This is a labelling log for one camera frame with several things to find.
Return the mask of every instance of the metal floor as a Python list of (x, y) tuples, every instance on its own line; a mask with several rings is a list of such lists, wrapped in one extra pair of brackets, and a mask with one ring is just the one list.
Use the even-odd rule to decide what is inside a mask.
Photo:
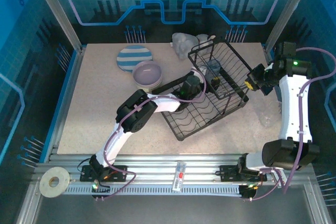
[[(263, 194), (270, 187), (258, 191)], [(302, 187), (253, 203), (216, 196), (115, 196), (96, 202), (91, 196), (43, 198), (36, 224), (313, 223)]]

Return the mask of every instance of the tape roll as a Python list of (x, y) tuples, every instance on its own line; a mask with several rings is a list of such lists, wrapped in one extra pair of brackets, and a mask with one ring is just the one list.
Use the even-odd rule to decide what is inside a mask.
[(68, 171), (62, 167), (53, 167), (43, 174), (39, 188), (43, 196), (55, 198), (65, 192), (69, 183)]

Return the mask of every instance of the glass panel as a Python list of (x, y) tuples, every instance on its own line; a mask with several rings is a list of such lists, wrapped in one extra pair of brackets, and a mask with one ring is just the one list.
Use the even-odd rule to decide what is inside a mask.
[(60, 0), (84, 44), (170, 42), (177, 31), (265, 42), (286, 1)]
[(45, 0), (0, 6), (0, 219), (7, 224), (20, 210), (65, 78), (57, 57), (65, 61), (63, 47), (72, 48)]
[[(336, 55), (336, 0), (301, 0), (279, 41), (292, 41), (300, 47), (317, 47)], [(320, 52), (303, 51), (298, 57), (311, 60), (313, 76), (322, 76), (334, 69), (333, 60)], [(320, 147), (320, 157), (314, 164), (317, 175), (336, 173), (336, 78), (313, 83), (309, 90), (309, 125), (313, 142)]]

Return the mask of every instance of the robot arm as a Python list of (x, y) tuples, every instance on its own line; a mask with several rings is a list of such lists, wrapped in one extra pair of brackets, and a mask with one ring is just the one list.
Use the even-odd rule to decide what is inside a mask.
[[(241, 170), (258, 172), (274, 167), (291, 170), (299, 146), (299, 91), (311, 78), (311, 63), (295, 59), (296, 45), (285, 42), (276, 51), (275, 60), (267, 68), (258, 65), (251, 71), (245, 83), (252, 90), (261, 89), (268, 95), (279, 85), (282, 97), (282, 121), (278, 139), (266, 143), (261, 152), (245, 155)], [(307, 86), (302, 97), (303, 151), (296, 170), (311, 163), (318, 155), (319, 148), (312, 144), (308, 122)]]
[[(131, 112), (137, 105), (142, 101), (147, 100), (152, 97), (157, 97), (157, 95), (147, 94), (143, 90), (137, 90), (132, 96), (130, 96), (123, 105), (121, 105), (118, 110), (117, 123), (114, 126), (112, 134), (118, 129), (120, 120)], [(121, 147), (125, 144), (126, 140), (135, 132), (142, 129), (148, 119), (152, 116), (153, 113), (169, 111), (174, 112), (179, 108), (180, 102), (169, 99), (169, 98), (158, 98), (149, 103), (145, 104), (141, 110), (134, 113), (131, 116), (131, 119), (127, 119), (123, 125), (121, 125), (120, 130), (113, 137), (112, 141), (106, 148), (107, 160), (113, 162), (119, 153)], [(105, 145), (103, 148), (96, 153), (96, 159), (103, 167), (107, 167), (108, 164), (104, 160), (103, 152), (105, 150)]]

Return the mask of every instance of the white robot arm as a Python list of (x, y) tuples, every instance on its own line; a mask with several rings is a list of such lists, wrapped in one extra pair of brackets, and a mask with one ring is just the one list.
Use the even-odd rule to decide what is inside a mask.
[[(267, 68), (259, 65), (248, 74), (245, 81), (247, 86), (254, 91), (261, 89), (265, 95), (271, 91), (270, 87), (279, 85), (282, 122), (278, 139), (266, 143), (261, 152), (246, 154), (242, 170), (258, 172), (270, 167), (291, 170), (298, 153), (300, 133), (303, 133), (303, 149), (296, 170), (305, 167), (319, 155), (319, 148), (312, 144), (309, 129), (309, 85), (299, 94), (311, 78), (311, 63), (295, 59), (295, 54), (295, 44), (283, 42), (275, 53), (274, 63)], [(299, 129), (299, 96), (302, 97), (303, 132)]]
[[(142, 93), (142, 95), (144, 95), (143, 94), (144, 92), (142, 92), (142, 91), (138, 90), (135, 94), (137, 95), (138, 93)], [(148, 99), (158, 97), (158, 95), (152, 95), (152, 94), (145, 94), (145, 95), (147, 96)], [(174, 96), (172, 94), (169, 94), (167, 96), (170, 96), (172, 98), (176, 98), (176, 96)], [(154, 102), (156, 104), (156, 109), (154, 110), (153, 113), (163, 112), (163, 111), (174, 112), (181, 105), (180, 102), (178, 102), (176, 100), (173, 100), (173, 99), (169, 99), (169, 98), (158, 98), (158, 99), (154, 99), (152, 102)], [(113, 129), (113, 132), (111, 133), (109, 138), (118, 129), (118, 127), (119, 127), (119, 123), (116, 123), (115, 126), (114, 126), (114, 129)], [(125, 144), (126, 140), (134, 133), (135, 133), (134, 131), (126, 131), (121, 126), (119, 131), (117, 132), (117, 134), (113, 137), (112, 141), (110, 141), (109, 145), (105, 148), (106, 144), (104, 144), (102, 149), (99, 152), (96, 153), (97, 161), (99, 162), (99, 164), (102, 164), (103, 167), (108, 167), (108, 164), (106, 163), (106, 161), (104, 160), (104, 157), (103, 157), (103, 152), (105, 150), (106, 150), (107, 160), (113, 163), (113, 161), (116, 158), (117, 154), (119, 153), (121, 147)]]

